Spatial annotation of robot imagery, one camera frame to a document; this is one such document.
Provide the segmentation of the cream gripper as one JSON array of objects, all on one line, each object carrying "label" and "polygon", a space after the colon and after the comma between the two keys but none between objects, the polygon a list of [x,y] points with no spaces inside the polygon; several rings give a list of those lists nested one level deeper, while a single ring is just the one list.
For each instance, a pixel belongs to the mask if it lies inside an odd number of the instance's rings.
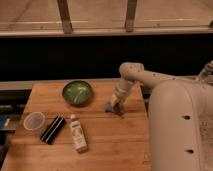
[{"label": "cream gripper", "polygon": [[111,96],[110,102],[115,105],[120,102],[121,108],[125,108],[126,98],[129,96],[134,83],[126,79],[120,79],[115,86],[115,93]]}]

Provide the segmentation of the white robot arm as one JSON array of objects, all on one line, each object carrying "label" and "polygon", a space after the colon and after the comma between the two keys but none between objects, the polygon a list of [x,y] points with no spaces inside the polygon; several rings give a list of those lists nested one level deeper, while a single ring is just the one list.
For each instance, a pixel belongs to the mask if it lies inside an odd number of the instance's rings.
[{"label": "white robot arm", "polygon": [[125,62],[109,102],[124,113],[135,83],[151,90],[148,102],[151,171],[213,171],[213,60],[195,78],[148,71],[141,63]]}]

